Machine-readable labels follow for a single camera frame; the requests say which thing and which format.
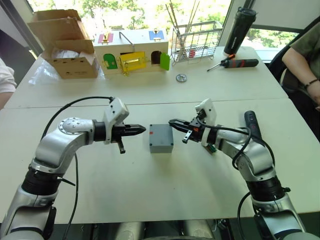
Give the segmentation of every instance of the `silver robotic arm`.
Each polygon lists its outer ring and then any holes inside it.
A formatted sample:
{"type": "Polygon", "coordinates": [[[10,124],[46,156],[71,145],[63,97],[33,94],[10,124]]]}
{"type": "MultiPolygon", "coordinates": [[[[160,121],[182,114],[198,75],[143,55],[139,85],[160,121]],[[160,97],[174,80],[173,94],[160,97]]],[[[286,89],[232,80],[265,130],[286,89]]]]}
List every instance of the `silver robotic arm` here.
{"type": "Polygon", "coordinates": [[[123,136],[133,136],[146,129],[125,125],[127,107],[115,98],[104,111],[103,121],[69,117],[39,143],[23,183],[18,187],[0,229],[0,239],[42,240],[52,233],[56,216],[53,203],[76,151],[93,142],[118,143],[125,153],[123,136]]]}
{"type": "MultiPolygon", "coordinates": [[[[216,111],[211,99],[195,107],[197,117],[191,122],[172,119],[169,124],[185,132],[182,140],[215,145],[232,159],[241,150],[247,135],[215,126],[216,111]]],[[[269,150],[254,139],[236,160],[236,165],[246,181],[256,214],[254,220],[264,240],[315,240],[320,239],[305,232],[305,227],[292,205],[289,188],[283,188],[276,175],[269,150]]]]}

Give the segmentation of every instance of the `red screwdriver handle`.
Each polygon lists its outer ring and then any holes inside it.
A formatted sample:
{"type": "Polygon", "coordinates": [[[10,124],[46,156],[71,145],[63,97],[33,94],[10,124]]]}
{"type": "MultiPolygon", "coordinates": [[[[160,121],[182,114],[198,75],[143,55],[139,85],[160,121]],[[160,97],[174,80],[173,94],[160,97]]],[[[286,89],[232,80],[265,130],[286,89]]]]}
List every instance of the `red screwdriver handle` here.
{"type": "Polygon", "coordinates": [[[238,59],[226,60],[221,63],[226,69],[255,67],[259,63],[258,59],[238,59]]]}

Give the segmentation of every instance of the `black tumbler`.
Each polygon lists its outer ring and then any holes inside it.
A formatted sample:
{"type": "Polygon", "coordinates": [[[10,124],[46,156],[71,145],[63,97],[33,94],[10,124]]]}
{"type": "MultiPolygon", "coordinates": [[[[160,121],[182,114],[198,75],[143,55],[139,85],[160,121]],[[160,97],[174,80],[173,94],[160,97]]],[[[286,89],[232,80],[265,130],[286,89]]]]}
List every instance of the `black tumbler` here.
{"type": "Polygon", "coordinates": [[[238,8],[234,17],[232,30],[224,48],[226,55],[235,54],[238,51],[252,23],[256,20],[256,14],[256,11],[252,9],[238,8]]]}

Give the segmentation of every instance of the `wire rack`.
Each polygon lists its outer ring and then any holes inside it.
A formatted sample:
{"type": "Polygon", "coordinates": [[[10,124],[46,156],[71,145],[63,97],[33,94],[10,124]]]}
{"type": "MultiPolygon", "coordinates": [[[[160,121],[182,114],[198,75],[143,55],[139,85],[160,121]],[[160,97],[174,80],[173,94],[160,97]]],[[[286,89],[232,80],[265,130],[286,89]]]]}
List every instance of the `wire rack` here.
{"type": "Polygon", "coordinates": [[[191,25],[189,32],[186,32],[187,28],[188,25],[173,27],[171,43],[172,65],[195,59],[199,62],[202,57],[213,57],[215,54],[222,31],[220,22],[195,23],[191,25]]]}

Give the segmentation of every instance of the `gray plastic box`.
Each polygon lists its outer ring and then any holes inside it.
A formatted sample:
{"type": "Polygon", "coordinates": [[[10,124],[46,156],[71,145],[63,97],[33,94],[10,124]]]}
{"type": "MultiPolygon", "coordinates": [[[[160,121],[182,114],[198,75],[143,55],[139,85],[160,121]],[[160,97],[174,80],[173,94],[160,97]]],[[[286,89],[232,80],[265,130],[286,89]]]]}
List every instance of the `gray plastic box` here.
{"type": "Polygon", "coordinates": [[[174,137],[169,124],[150,124],[149,147],[153,154],[172,153],[174,137]]]}

